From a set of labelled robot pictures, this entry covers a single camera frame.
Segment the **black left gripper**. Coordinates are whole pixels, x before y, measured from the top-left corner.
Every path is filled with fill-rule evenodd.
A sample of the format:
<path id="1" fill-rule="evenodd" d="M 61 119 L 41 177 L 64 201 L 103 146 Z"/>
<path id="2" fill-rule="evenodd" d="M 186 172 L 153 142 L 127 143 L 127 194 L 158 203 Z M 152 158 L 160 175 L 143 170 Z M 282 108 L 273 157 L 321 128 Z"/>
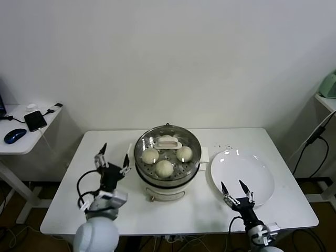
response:
<path id="1" fill-rule="evenodd" d="M 98 154 L 94 157 L 94 163 L 97 169 L 100 169 L 100 189 L 105 192 L 112 193 L 117 188 L 119 180 L 123 179 L 123 174 L 127 174 L 130 168 L 130 159 L 128 154 L 125 155 L 123 161 L 123 167 L 120 168 L 112 163 L 108 163 L 105 160 L 105 152 L 107 143 L 103 145 Z"/>

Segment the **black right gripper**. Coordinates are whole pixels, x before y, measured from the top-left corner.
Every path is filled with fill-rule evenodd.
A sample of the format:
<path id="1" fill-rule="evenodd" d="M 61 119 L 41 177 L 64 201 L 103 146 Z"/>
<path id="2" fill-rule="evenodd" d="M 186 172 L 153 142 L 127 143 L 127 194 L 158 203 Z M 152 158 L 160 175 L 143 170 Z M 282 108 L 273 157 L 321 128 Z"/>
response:
<path id="1" fill-rule="evenodd" d="M 248 186 L 242 181 L 239 180 L 242 190 L 244 191 L 246 198 L 235 199 L 230 196 L 228 189 L 225 184 L 222 182 L 222 194 L 224 197 L 224 202 L 232 207 L 233 211 L 240 213 L 243 218 L 243 223 L 245 225 L 245 231 L 248 232 L 250 229 L 263 225 L 263 222 L 258 219 L 253 208 L 255 206 L 254 193 L 250 191 Z"/>

